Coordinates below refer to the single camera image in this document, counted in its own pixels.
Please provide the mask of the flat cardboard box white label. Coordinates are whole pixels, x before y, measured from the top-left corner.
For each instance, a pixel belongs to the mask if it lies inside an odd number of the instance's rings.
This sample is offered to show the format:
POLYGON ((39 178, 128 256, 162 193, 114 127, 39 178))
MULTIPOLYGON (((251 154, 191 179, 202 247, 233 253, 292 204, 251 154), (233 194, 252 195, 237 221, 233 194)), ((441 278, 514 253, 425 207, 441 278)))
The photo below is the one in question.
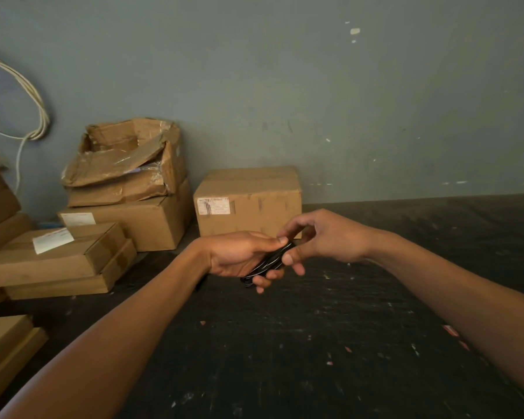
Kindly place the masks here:
POLYGON ((0 288, 96 276, 129 241, 117 223, 25 232, 0 247, 0 288))

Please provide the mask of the person's right forearm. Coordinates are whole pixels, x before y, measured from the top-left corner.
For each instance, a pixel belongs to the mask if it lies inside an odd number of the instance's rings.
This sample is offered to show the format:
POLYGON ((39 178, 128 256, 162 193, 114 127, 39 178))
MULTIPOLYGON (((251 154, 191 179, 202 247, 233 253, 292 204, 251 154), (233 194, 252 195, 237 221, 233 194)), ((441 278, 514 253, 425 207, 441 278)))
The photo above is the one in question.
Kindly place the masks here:
POLYGON ((524 294, 394 234, 371 231, 367 260, 395 276, 524 389, 524 294))

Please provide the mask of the black striped hair clips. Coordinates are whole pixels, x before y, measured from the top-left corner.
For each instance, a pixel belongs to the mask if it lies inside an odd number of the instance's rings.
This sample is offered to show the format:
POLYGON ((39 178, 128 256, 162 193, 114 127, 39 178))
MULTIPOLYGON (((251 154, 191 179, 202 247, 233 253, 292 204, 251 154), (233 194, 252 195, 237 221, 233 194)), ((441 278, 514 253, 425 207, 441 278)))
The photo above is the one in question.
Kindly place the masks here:
POLYGON ((258 265, 254 267, 250 274, 241 277, 240 281, 244 284, 246 288, 248 288, 253 286, 254 283, 252 280, 255 276, 266 277, 268 271, 280 269, 283 265, 282 257, 284 253, 286 253, 294 246, 294 241, 288 241, 288 243, 285 246, 271 253, 267 253, 265 257, 263 257, 263 259, 258 263, 258 265))

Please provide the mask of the person's right hand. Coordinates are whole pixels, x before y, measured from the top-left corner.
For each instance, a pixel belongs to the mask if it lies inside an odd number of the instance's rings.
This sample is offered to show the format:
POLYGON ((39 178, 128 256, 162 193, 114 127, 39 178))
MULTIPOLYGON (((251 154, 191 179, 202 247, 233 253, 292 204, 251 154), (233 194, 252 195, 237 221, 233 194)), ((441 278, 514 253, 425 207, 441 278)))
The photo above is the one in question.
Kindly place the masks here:
MULTIPOLYGON (((343 263, 369 261, 382 235, 381 230, 325 209, 295 216, 278 231, 277 237, 293 239, 299 233, 302 235, 300 244, 315 241, 316 256, 313 258, 330 258, 343 263)), ((305 261, 302 265, 287 267, 302 276, 306 272, 305 261)))

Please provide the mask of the sealed cardboard box white label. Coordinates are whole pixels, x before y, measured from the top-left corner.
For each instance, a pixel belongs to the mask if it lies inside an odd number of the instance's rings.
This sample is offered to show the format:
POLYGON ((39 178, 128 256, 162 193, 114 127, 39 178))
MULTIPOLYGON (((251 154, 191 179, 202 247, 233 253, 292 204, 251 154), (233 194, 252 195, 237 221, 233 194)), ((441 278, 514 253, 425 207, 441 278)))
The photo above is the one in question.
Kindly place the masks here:
POLYGON ((302 190, 294 166, 212 170, 194 192, 202 237, 256 231, 275 237, 302 213, 302 190))

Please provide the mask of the large cardboard box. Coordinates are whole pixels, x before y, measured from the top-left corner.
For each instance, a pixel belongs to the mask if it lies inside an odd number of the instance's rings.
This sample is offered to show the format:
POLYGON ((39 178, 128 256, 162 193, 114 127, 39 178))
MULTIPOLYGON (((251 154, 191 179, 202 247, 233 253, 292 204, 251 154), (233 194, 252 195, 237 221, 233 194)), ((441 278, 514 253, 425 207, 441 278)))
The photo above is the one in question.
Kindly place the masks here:
POLYGON ((113 205, 65 208, 58 212, 65 226, 118 223, 138 252, 174 250, 194 216, 189 179, 172 196, 113 205))

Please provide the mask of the person's left hand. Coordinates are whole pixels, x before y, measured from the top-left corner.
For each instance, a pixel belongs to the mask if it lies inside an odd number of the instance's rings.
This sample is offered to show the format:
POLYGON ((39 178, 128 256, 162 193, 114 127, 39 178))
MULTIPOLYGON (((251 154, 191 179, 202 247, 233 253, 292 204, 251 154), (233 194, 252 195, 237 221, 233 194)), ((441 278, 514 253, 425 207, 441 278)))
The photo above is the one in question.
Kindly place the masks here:
POLYGON ((239 231, 200 237, 193 243, 205 274, 240 278, 250 274, 267 253, 252 253, 251 237, 270 237, 254 231, 239 231))

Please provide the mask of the person's left forearm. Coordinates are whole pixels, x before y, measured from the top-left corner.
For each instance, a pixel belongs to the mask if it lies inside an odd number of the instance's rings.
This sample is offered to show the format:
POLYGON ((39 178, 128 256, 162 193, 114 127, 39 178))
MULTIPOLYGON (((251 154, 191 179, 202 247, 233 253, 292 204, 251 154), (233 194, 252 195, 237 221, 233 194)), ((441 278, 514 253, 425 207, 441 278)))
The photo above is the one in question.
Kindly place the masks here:
POLYGON ((0 419, 112 419, 209 269, 207 239, 197 239, 35 374, 0 419))

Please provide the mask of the torn open cardboard box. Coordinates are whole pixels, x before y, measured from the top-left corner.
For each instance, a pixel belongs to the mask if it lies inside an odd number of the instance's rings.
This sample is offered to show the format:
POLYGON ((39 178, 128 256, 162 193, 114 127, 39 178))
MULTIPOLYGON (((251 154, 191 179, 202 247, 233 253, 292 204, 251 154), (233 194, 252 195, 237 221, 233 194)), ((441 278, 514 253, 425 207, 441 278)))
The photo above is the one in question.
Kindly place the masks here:
POLYGON ((68 207, 77 208, 170 196, 186 178, 180 127, 133 118, 87 125, 61 182, 68 207))

